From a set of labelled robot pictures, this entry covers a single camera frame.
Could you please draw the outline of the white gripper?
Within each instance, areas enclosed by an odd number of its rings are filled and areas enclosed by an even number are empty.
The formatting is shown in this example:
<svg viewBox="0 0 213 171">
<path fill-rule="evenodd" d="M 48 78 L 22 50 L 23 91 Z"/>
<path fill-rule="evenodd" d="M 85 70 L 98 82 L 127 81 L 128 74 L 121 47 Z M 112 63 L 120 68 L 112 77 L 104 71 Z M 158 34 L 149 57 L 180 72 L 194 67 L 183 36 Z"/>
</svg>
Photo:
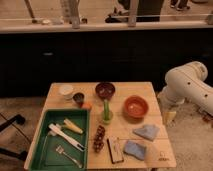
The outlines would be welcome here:
<svg viewBox="0 0 213 171">
<path fill-rule="evenodd" d="M 177 109 L 179 108 L 180 105 L 183 104 L 183 101 L 172 101 L 169 100 L 163 92 L 160 92 L 157 95 L 157 100 L 159 103 L 161 115 L 162 115 L 162 120 L 164 125 L 169 125 L 175 118 L 177 114 Z"/>
</svg>

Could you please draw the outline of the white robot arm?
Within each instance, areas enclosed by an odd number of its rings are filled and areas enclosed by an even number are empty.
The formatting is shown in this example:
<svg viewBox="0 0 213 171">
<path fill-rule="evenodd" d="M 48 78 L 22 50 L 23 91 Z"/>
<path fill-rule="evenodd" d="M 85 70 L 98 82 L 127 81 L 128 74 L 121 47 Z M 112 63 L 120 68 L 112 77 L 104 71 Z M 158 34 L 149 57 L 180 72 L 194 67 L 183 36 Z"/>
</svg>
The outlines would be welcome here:
<svg viewBox="0 0 213 171">
<path fill-rule="evenodd" d="M 205 83 L 207 76 L 207 67 L 199 61 L 172 68 L 165 74 L 166 85 L 157 96 L 165 125 L 186 99 L 213 117 L 213 87 Z"/>
</svg>

